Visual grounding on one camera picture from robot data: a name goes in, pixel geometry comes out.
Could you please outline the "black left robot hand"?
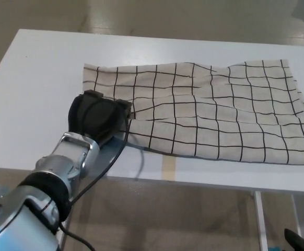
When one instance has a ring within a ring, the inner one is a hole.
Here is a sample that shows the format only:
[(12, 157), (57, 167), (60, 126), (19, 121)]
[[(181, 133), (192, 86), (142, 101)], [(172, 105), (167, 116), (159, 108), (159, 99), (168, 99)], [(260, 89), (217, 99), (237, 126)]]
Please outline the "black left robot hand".
[(74, 98), (68, 112), (68, 130), (105, 145), (122, 129), (131, 116), (132, 103), (105, 98), (103, 93), (86, 90)]

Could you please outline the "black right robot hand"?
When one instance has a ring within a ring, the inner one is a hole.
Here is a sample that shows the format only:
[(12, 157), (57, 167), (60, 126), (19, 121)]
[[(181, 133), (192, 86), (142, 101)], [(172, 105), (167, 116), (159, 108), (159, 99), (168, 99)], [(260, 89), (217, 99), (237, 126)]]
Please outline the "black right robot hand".
[(294, 251), (304, 251), (304, 238), (290, 229), (284, 229), (284, 237)]

